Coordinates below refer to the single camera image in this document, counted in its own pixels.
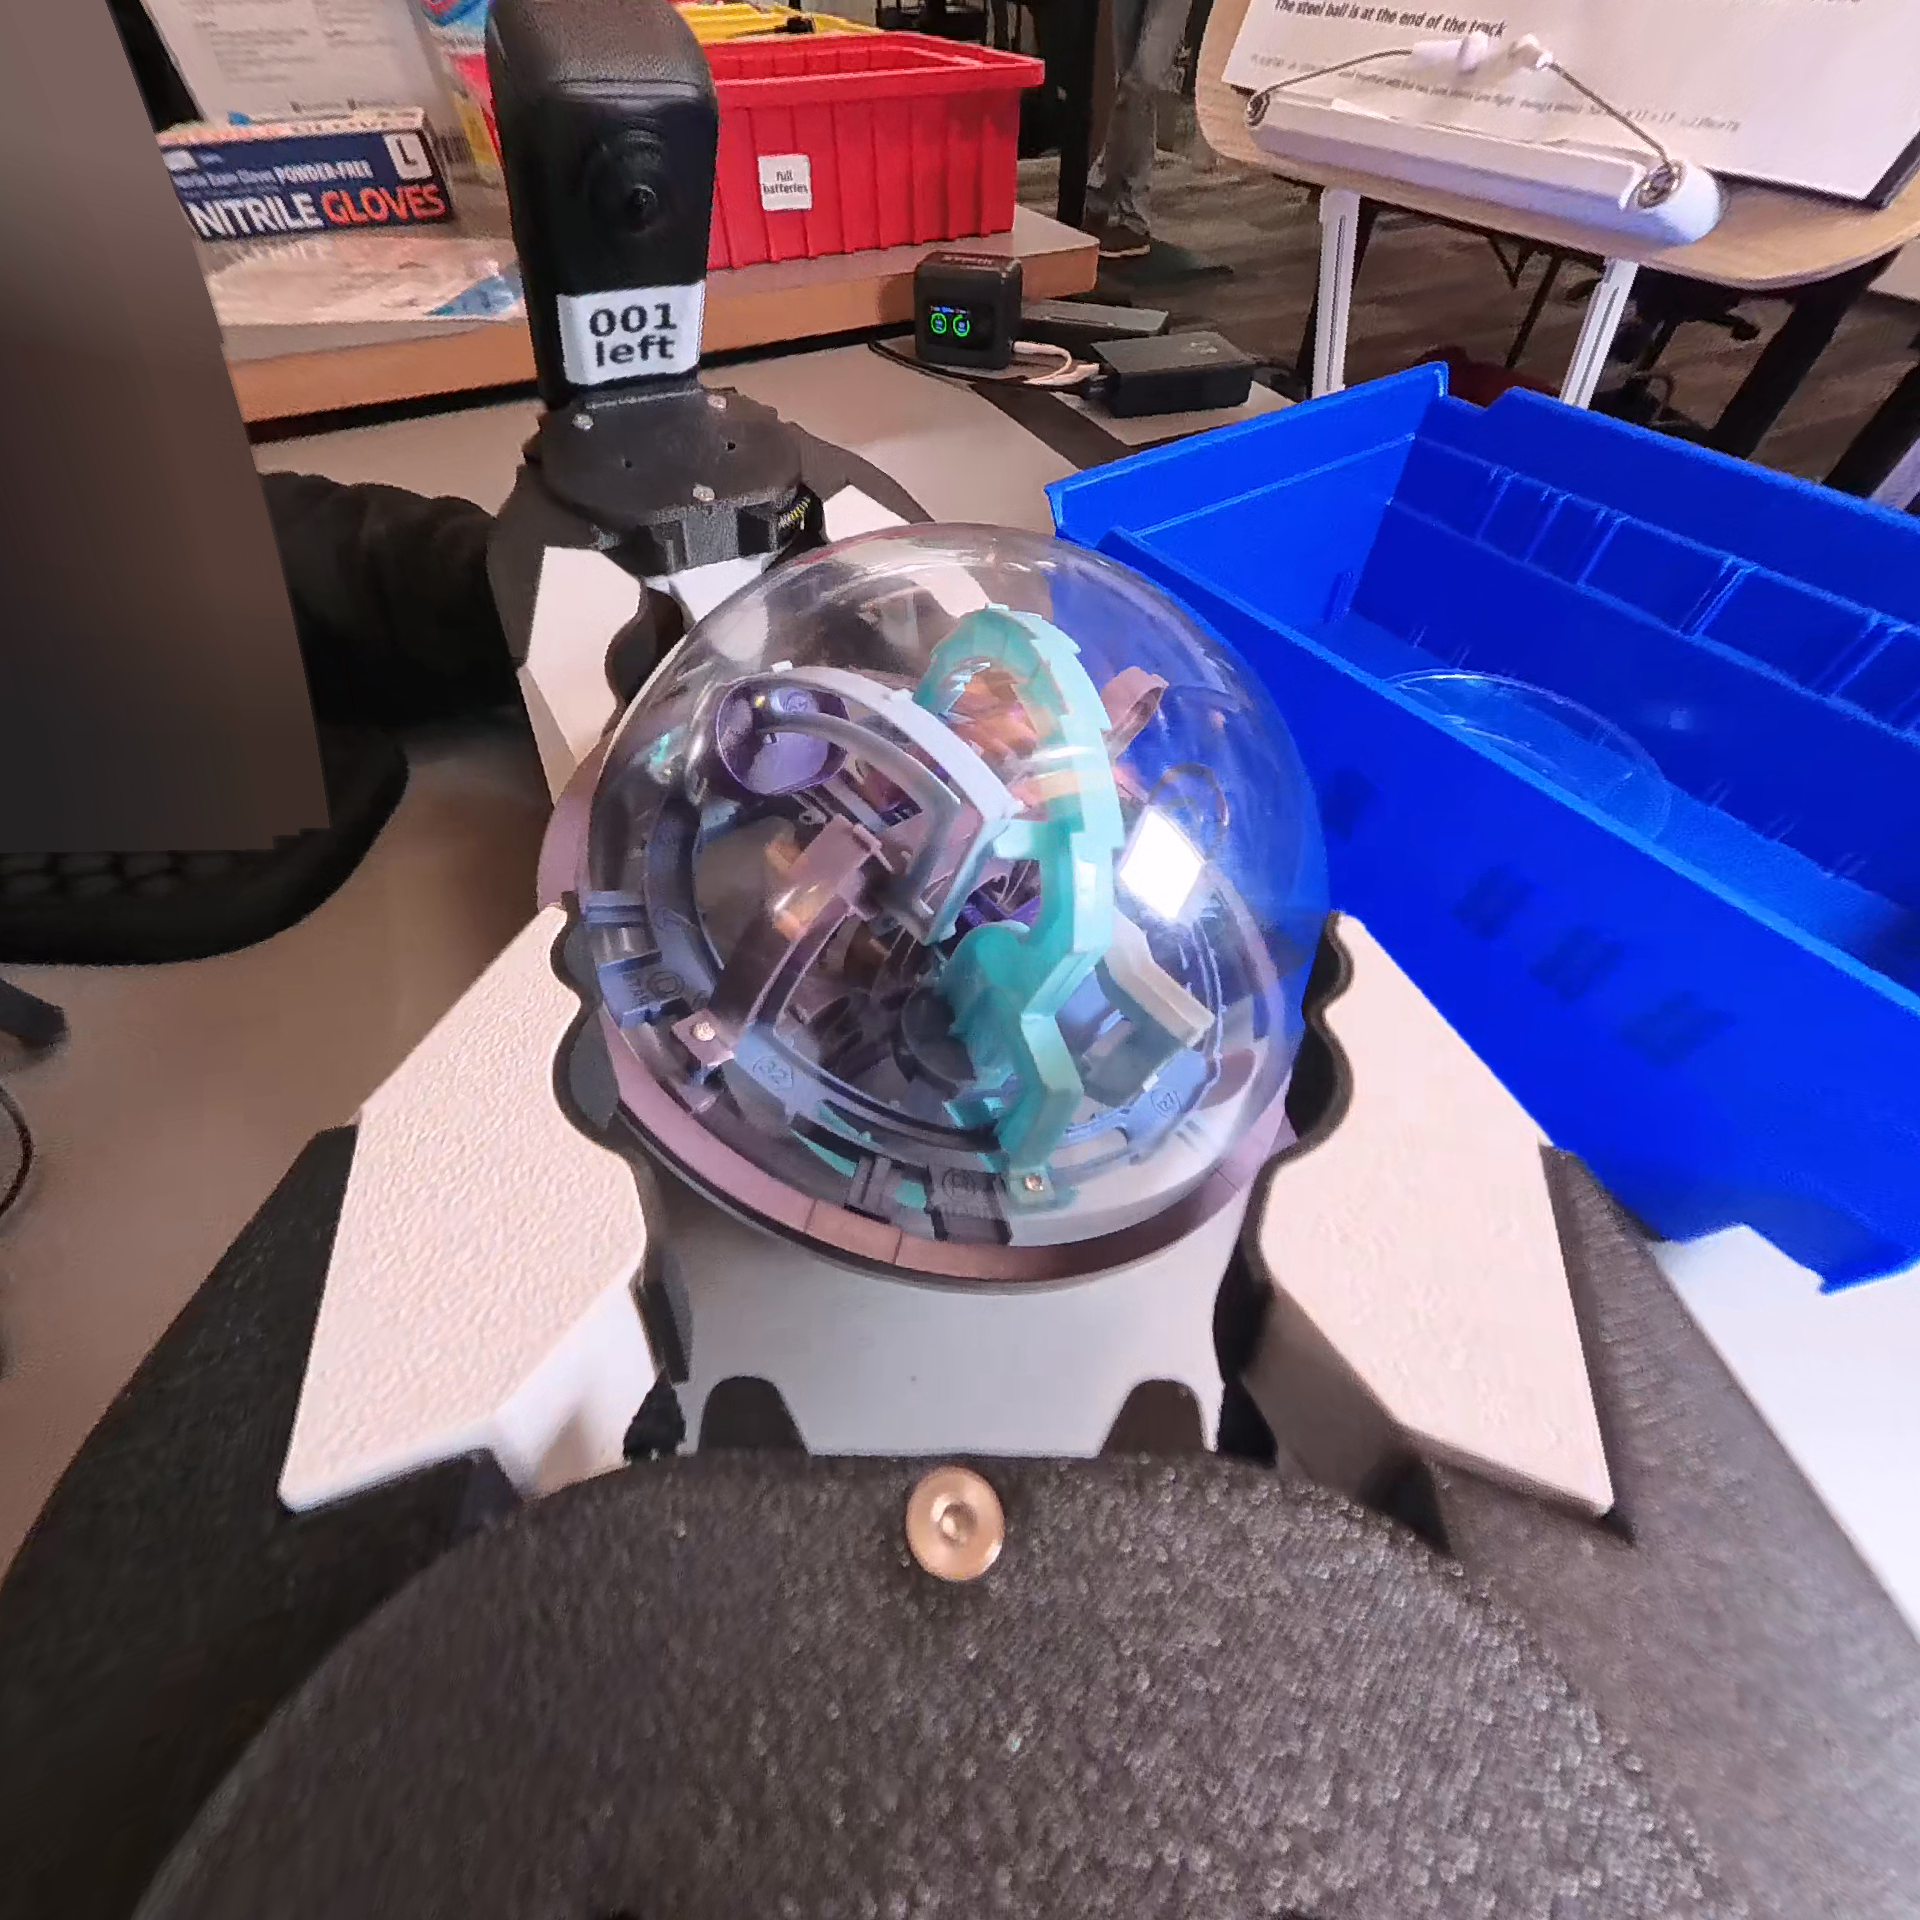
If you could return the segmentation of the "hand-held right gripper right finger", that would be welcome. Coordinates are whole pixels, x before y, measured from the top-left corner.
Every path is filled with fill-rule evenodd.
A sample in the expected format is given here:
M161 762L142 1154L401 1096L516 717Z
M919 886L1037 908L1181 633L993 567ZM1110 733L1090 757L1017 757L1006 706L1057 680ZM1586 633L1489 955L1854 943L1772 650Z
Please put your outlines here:
M1220 1287L1225 1389L1281 1466L1340 1499L1458 1466L1610 1517L1554 1150L1347 913L1327 921L1281 1116Z

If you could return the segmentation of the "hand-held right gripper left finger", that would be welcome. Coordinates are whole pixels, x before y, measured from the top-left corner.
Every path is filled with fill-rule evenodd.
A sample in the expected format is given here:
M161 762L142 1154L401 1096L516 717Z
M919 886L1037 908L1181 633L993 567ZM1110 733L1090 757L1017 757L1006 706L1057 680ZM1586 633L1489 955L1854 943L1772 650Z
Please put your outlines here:
M539 908L369 1094L275 1506L304 1517L491 1455L516 1499L623 1466L661 1354L654 1198L574 1120L583 991Z

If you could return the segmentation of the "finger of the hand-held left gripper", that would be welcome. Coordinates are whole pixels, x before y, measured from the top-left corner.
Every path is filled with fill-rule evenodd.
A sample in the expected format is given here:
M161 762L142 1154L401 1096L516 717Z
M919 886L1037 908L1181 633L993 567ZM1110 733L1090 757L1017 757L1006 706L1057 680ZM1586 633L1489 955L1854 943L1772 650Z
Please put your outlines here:
M787 423L803 461L803 489L817 497L817 534L878 534L925 519L925 508L867 454L836 449Z
M623 713L623 695L609 673L611 639L648 606L654 591L675 614L692 614L688 600L705 591L697 567L641 578L611 545L621 543L555 503L534 465L516 472L486 545L491 606L501 618L555 795L567 795L591 746Z

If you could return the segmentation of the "clear maze ball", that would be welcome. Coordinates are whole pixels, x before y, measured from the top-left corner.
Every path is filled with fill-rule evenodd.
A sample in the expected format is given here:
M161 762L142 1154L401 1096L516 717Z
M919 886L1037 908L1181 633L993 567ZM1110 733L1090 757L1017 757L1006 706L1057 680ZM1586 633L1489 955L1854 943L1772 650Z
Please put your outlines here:
M836 1265L1087 1284L1290 1136L1327 820L1257 667L1123 557L907 519L717 600L567 783L611 1116Z

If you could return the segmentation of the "person's left forearm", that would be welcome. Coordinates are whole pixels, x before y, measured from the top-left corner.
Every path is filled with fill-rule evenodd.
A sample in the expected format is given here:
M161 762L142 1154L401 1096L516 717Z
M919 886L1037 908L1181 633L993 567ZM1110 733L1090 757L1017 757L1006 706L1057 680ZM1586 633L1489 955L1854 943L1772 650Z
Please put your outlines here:
M491 508L315 472L264 472L264 503L322 724L412 733L516 702Z

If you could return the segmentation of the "wood-edged table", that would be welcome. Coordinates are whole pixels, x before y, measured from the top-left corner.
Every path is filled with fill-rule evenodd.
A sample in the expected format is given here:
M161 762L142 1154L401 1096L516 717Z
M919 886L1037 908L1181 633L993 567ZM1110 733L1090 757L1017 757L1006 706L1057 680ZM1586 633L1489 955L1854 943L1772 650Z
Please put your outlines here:
M936 244L717 273L705 281L705 359L787 351L915 318L915 267ZM1006 235L970 237L1022 267L1022 295L1066 302L1097 281L1097 237L1017 209ZM245 423L358 415L416 398L534 385L521 318L401 325L239 325L222 340Z

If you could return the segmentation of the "yellow plastic bin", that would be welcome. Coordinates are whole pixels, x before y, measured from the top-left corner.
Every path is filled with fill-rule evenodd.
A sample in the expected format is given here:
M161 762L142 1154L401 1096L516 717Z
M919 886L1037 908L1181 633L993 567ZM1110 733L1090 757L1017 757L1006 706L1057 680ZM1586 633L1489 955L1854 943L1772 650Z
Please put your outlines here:
M773 37L878 37L873 17L803 15L773 0L675 0L697 43L773 43Z

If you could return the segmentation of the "black battery charger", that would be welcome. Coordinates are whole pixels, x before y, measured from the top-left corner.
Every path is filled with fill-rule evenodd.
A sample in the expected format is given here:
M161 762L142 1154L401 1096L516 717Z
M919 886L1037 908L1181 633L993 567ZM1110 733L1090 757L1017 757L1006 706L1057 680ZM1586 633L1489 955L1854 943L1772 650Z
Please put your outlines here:
M925 251L915 267L915 359L948 374L1006 374L1017 351L1022 267L1006 251Z

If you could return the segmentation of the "red plastic bin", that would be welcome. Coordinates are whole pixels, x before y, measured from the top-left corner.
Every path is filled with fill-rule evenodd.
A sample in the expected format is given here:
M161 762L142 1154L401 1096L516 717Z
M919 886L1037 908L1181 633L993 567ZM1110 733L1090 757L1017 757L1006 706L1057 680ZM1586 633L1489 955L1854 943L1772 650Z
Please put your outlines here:
M986 237L1017 209L1037 53L873 32L705 43L717 86L705 273Z

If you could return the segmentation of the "clear plastic bag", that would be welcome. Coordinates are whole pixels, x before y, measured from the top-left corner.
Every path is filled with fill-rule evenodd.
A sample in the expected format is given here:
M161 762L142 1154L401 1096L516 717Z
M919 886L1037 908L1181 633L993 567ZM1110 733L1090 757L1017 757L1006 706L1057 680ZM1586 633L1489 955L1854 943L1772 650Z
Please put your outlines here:
M500 237L327 235L200 267L222 325L425 325L521 318L521 273Z

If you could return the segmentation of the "nitrile gloves box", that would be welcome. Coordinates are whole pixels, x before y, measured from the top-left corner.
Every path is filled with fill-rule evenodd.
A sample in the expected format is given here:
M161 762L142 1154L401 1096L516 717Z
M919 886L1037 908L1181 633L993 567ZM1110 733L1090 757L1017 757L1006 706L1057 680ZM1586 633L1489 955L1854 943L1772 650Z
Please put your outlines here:
M200 244L452 219L425 110L179 124L161 160Z

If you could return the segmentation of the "blue plastic bin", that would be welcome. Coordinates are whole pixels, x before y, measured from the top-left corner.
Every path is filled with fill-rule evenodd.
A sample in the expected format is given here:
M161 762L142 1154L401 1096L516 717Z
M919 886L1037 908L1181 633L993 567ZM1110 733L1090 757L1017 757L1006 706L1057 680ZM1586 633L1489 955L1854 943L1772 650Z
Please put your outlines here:
M1756 1230L1831 1287L1913 1265L1913 513L1439 368L1073 472L1048 513L1257 667L1330 903L1647 1230ZM1424 667L1611 717L1660 838L1389 686Z

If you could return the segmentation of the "black power adapter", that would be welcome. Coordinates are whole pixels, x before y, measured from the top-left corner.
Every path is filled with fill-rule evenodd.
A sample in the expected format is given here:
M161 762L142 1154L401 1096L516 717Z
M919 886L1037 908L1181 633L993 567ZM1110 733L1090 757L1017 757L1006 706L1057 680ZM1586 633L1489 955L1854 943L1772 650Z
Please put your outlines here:
M1214 330L1158 330L1090 342L1090 368L1110 415L1187 415L1247 405L1266 361Z

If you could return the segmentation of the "white clipboard with paper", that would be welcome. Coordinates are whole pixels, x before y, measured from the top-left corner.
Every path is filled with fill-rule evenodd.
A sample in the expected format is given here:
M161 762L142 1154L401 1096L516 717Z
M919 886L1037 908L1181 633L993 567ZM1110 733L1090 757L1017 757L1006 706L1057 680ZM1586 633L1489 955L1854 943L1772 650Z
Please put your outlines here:
M1266 160L1691 244L1722 187L1896 202L1913 0L1257 0L1225 72Z

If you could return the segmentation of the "beige table with white legs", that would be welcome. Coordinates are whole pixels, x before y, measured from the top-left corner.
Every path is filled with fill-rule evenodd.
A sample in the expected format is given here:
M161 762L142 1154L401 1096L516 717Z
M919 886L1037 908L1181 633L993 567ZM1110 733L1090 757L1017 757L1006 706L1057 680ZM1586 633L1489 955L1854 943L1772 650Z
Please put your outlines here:
M1626 302L1647 302L1648 276L1677 276L1691 287L1766 295L1791 302L1791 318L1772 330L1763 361L1745 374L1739 398L1719 413L1707 440L1719 454L1756 461L1791 391L1824 361L1842 318L1859 295L1883 276L1883 267L1913 244L1913 180L1890 209L1824 202L1772 187L1731 187L1722 219L1691 244L1647 244L1564 225L1554 218L1522 218L1398 180L1340 175L1322 160L1273 160L1247 131L1247 93L1225 86L1225 53L1247 22L1247 0L1214 8L1202 53L1195 53L1195 124L1220 160L1257 163L1281 187L1322 192L1322 281L1311 281L1311 325L1305 325L1305 374L1311 391L1343 385L1343 342L1347 342L1347 287L1379 218L1424 218L1455 235L1479 237L1522 237L1533 251L1597 256L1602 281L1581 311L1581 342L1564 374L1564 398L1586 405L1602 361L1619 340Z

